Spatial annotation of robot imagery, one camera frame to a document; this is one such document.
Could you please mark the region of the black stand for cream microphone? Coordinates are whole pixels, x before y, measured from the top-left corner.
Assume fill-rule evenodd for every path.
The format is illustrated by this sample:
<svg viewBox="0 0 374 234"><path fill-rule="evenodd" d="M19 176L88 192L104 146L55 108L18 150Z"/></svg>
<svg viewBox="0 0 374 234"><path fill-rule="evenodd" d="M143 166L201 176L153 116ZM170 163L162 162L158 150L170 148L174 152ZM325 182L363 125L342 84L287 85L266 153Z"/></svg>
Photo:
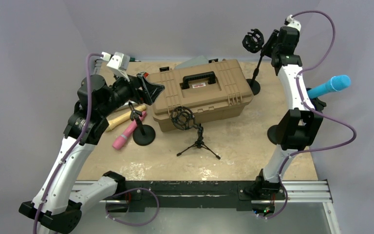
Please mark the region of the black stand for cream microphone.
<svg viewBox="0 0 374 234"><path fill-rule="evenodd" d="M131 112L130 120L136 124L132 134L134 142L140 146L151 144L155 140L156 132L150 125L143 124L142 119L146 117L146 114L137 110L132 103L129 103L129 109Z"/></svg>

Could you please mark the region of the cream yellow microphone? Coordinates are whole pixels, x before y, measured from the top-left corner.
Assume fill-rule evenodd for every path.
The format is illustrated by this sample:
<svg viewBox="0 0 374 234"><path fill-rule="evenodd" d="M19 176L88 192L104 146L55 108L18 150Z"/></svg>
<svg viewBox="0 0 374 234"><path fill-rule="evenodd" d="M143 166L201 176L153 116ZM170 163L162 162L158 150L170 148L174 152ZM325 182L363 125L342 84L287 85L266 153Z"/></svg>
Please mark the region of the cream yellow microphone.
<svg viewBox="0 0 374 234"><path fill-rule="evenodd" d="M140 105L135 107L137 111L145 111L147 109L146 105ZM112 131L115 127L122 124L123 122L130 119L131 111L128 111L118 117L108 120L108 127L106 129L107 132Z"/></svg>

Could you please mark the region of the blue microphone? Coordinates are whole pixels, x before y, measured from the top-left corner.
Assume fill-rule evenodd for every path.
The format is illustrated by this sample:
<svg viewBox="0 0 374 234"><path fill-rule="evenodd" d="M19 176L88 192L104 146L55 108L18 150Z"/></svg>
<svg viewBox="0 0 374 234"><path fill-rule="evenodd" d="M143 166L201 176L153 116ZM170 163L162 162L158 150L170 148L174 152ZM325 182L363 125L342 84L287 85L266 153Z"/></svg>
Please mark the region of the blue microphone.
<svg viewBox="0 0 374 234"><path fill-rule="evenodd" d="M351 85L351 79L348 75L334 76L327 82L307 91L310 99L318 98L328 93L340 92Z"/></svg>

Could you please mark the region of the black clip stand for blue microphone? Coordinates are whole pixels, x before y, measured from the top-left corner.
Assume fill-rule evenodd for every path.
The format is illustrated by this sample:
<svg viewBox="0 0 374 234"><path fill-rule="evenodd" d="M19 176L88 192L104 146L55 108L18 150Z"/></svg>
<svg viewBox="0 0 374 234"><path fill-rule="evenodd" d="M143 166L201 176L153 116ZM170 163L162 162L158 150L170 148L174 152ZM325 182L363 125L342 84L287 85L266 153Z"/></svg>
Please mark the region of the black clip stand for blue microphone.
<svg viewBox="0 0 374 234"><path fill-rule="evenodd" d="M283 150L302 151L313 143L322 121L323 117L312 111L288 110L279 124L268 129L267 136Z"/></svg>

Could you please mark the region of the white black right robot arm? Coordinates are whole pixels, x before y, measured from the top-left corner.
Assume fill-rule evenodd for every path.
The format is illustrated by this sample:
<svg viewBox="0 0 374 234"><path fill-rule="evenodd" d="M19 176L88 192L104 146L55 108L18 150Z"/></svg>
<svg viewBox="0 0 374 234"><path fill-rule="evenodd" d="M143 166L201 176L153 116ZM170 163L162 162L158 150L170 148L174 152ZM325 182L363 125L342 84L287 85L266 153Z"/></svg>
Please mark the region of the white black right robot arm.
<svg viewBox="0 0 374 234"><path fill-rule="evenodd" d="M283 191L280 180L297 153L310 146L318 132L323 118L312 110L302 77L302 61L294 53L299 41L297 28L283 26L274 30L262 52L272 59L271 65L279 78L287 101L288 110L277 125L268 129L267 136L276 148L268 164L260 171L253 185L253 191L259 198Z"/></svg>

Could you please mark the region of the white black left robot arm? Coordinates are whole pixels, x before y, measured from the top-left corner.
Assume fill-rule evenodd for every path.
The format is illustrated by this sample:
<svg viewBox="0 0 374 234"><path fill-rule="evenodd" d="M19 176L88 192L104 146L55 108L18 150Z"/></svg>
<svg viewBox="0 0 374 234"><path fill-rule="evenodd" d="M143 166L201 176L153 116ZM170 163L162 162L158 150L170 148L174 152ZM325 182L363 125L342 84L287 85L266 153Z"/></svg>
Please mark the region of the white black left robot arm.
<svg viewBox="0 0 374 234"><path fill-rule="evenodd" d="M88 75L78 89L78 101L64 130L56 161L38 194L23 202L19 212L33 220L35 234L68 234L81 217L101 200L112 197L130 200L125 178L108 171L80 192L72 189L77 177L109 126L108 116L128 101L152 105L164 85L147 80L146 73L118 77L108 85L101 75Z"/></svg>

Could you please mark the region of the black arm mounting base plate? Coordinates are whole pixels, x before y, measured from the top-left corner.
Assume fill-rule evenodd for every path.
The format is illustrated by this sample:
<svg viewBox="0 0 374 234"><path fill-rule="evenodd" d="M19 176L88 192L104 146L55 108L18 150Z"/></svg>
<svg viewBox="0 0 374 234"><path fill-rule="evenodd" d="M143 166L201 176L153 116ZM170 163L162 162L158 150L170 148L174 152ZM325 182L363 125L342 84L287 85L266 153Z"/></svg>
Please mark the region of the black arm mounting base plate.
<svg viewBox="0 0 374 234"><path fill-rule="evenodd" d="M122 201L130 212L146 208L215 208L252 211L285 199L284 188L257 186L255 181L126 181L108 202Z"/></svg>

